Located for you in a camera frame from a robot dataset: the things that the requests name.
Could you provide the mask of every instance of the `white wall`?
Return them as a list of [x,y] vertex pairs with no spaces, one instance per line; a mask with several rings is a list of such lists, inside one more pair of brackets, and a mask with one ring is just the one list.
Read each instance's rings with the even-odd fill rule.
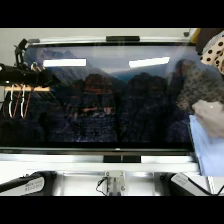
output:
[[0,28],[0,63],[13,65],[14,45],[25,39],[66,36],[184,37],[189,28]]

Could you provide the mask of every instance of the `polka dot fabric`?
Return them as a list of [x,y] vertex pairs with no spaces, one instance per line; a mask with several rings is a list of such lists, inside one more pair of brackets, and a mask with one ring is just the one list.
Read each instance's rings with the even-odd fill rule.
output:
[[224,35],[200,58],[206,65],[213,65],[224,75]]

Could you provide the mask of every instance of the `gloved hand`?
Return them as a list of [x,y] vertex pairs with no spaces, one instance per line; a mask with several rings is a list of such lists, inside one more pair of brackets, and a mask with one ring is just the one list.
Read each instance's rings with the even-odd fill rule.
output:
[[221,103],[199,100],[192,108],[208,135],[224,138],[224,111]]

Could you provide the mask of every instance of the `leopard print fabric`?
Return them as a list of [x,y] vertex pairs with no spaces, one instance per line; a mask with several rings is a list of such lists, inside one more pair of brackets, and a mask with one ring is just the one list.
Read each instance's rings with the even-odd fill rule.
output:
[[183,89],[177,98],[177,106],[193,112],[192,105],[198,100],[224,103],[224,82],[221,76],[210,70],[202,70],[194,63],[186,71]]

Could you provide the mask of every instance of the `blue cloth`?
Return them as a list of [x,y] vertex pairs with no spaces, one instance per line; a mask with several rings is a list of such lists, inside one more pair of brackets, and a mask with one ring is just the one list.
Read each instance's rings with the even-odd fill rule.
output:
[[209,137],[194,115],[190,126],[203,176],[224,176],[224,138]]

